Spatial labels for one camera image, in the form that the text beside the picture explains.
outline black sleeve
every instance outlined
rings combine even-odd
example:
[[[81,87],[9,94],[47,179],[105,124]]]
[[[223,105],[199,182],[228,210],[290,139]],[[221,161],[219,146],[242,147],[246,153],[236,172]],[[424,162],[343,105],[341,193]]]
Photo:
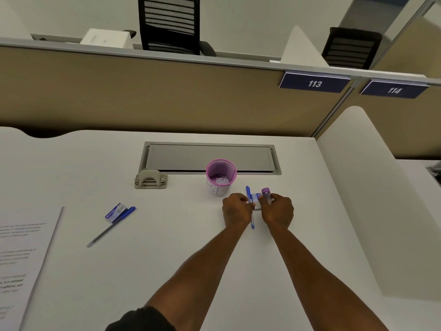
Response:
[[[155,308],[146,307],[129,311],[105,331],[176,331],[172,324]]]

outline hand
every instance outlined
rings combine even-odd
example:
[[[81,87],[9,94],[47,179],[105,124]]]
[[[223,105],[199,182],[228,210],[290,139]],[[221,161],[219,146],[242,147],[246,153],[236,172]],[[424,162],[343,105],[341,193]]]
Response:
[[[288,228],[294,217],[294,207],[289,197],[271,194],[273,202],[268,204],[265,197],[260,195],[259,202],[262,206],[262,218],[269,228],[274,226]]]
[[[250,224],[255,204],[246,203],[247,201],[248,198],[240,193],[231,194],[223,200],[222,211],[226,227],[235,224],[244,224],[244,226]]]

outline forearm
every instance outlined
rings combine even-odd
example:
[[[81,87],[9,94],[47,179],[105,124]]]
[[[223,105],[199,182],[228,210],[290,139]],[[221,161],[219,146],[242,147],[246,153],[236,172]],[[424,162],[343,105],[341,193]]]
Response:
[[[270,232],[314,331],[387,331],[363,301],[289,230],[274,226]]]
[[[177,331],[199,330],[245,228],[246,225],[225,228],[192,255],[146,306],[158,309]]]

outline number sign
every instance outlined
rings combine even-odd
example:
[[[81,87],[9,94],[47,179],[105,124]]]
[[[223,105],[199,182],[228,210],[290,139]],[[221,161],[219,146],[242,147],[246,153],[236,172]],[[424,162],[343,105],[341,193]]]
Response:
[[[371,80],[360,94],[415,99],[427,88],[429,88],[429,85],[426,84],[391,83],[381,80]]]
[[[285,72],[279,88],[315,90],[317,92],[341,93],[351,79],[326,74],[302,74]]]

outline blue pen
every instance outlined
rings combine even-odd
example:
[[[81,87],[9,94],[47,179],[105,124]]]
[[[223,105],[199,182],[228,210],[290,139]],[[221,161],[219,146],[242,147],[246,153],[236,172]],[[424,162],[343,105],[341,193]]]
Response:
[[[248,202],[251,203],[253,200],[251,199],[251,191],[249,186],[246,187],[246,196],[248,197]],[[254,230],[254,216],[252,211],[251,211],[251,228]]]
[[[104,236],[108,231],[110,231],[111,228],[113,228],[115,225],[117,225],[119,222],[121,222],[124,218],[126,218],[127,216],[129,216],[132,212],[134,212],[136,210],[136,207],[131,207],[129,209],[126,209],[125,211],[123,211],[121,213],[121,215],[118,216],[118,218],[106,229],[104,230],[102,233],[100,233],[98,235],[98,237],[96,237],[94,240],[92,240],[89,244],[87,244],[87,247],[91,247],[93,244],[95,244],[95,242],[100,239],[102,236]]]

